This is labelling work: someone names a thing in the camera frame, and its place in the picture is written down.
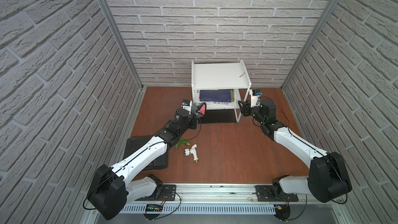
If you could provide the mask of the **grey and pink cloth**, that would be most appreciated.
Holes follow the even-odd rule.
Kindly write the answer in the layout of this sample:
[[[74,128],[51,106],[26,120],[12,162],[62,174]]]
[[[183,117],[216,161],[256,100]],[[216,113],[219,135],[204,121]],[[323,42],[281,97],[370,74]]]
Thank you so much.
[[[194,105],[193,106],[194,110],[193,113],[198,117],[198,118],[202,118],[205,116],[206,113],[206,109],[207,109],[207,105],[206,102],[202,102],[199,105]]]

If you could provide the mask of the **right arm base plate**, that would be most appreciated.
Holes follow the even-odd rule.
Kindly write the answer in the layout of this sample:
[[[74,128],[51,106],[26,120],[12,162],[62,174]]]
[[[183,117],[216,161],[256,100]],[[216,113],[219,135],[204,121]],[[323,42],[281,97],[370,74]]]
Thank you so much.
[[[284,193],[275,185],[256,185],[256,196],[259,202],[298,202],[296,194]]]

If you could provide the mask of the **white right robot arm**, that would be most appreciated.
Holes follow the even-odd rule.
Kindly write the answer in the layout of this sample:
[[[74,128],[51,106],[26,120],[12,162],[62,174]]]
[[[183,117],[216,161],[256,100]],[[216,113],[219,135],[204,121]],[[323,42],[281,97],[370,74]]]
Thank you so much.
[[[327,203],[338,197],[347,197],[352,184],[345,160],[337,152],[328,152],[299,137],[276,116],[276,105],[271,99],[238,102],[245,117],[252,117],[259,123],[264,135],[284,146],[298,157],[308,168],[307,176],[282,176],[273,180],[273,194],[312,195],[318,201]]]

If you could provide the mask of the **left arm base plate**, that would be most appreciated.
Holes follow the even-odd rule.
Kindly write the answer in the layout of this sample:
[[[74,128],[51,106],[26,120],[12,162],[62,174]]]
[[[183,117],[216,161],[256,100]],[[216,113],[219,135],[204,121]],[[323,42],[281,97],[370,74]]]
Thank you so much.
[[[149,197],[137,199],[138,201],[174,201],[176,197],[176,185],[163,184],[158,186],[154,193]]]

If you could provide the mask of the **white metal bookshelf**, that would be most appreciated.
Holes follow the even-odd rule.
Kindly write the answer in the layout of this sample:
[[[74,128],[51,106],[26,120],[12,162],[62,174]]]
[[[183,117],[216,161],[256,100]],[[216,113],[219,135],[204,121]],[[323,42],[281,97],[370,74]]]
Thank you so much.
[[[192,63],[191,88],[192,100],[194,90],[238,89],[241,101],[245,101],[249,95],[251,80],[243,60],[238,63]],[[239,122],[241,118],[239,108],[233,111],[235,121]]]

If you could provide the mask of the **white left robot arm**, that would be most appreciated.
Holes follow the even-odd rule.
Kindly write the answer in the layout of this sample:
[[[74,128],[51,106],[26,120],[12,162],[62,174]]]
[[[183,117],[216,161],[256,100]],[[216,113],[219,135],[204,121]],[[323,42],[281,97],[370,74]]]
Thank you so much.
[[[124,206],[137,199],[157,194],[162,182],[155,176],[135,180],[146,166],[167,153],[188,129],[196,129],[204,110],[180,108],[175,117],[169,120],[151,139],[136,152],[112,166],[102,165],[96,169],[87,201],[106,220],[117,216]]]

